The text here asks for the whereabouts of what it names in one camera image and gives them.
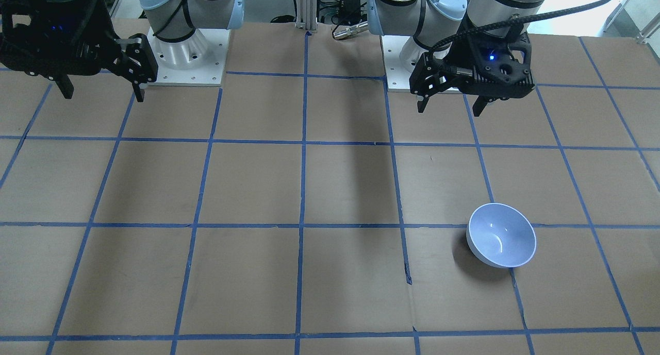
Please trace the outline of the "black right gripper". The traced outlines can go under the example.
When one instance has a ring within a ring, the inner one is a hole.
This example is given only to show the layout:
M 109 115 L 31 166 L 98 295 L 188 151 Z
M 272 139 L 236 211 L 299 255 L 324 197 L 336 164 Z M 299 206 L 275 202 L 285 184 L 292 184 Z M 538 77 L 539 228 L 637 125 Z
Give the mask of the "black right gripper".
M 64 99 L 75 91 L 68 75 L 106 68 L 130 82 L 139 103 L 159 69 L 146 34 L 119 39 L 105 0 L 2 0 L 2 64 L 54 80 Z

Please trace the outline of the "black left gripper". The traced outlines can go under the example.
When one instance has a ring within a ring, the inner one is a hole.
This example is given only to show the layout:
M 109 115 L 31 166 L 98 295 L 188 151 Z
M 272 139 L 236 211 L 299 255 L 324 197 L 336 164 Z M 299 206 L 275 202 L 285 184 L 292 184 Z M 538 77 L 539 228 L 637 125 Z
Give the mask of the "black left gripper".
M 448 89 L 448 80 L 462 93 L 478 96 L 472 104 L 473 117 L 480 117 L 497 99 L 523 98 L 535 87 L 531 41 L 525 31 L 515 37 L 474 33 L 439 49 L 448 52 L 443 61 L 431 52 L 422 53 L 409 78 L 418 113 L 424 113 L 432 96 Z M 450 75 L 447 65 L 453 71 Z

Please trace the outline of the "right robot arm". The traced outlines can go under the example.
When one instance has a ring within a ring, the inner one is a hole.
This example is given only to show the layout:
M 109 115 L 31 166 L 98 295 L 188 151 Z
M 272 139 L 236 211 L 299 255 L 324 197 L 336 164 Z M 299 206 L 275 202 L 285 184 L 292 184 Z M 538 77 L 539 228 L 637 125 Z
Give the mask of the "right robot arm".
M 54 82 L 64 98 L 75 88 L 69 76 L 108 70 L 129 81 L 137 101 L 165 64 L 187 69 L 203 61 L 202 29 L 238 29 L 243 0 L 139 0 L 155 43 L 146 34 L 121 38 L 105 0 L 4 0 L 2 64 Z

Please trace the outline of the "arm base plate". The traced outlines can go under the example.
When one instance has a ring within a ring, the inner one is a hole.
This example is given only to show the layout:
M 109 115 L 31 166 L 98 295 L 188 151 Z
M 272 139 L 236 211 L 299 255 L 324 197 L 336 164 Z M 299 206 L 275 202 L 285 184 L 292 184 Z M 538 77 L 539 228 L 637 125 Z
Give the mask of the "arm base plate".
M 387 91 L 409 93 L 409 79 L 423 49 L 410 36 L 382 36 Z
M 153 36 L 147 39 L 158 62 L 155 87 L 221 87 L 225 75 L 229 29 L 197 29 L 187 40 L 168 43 Z

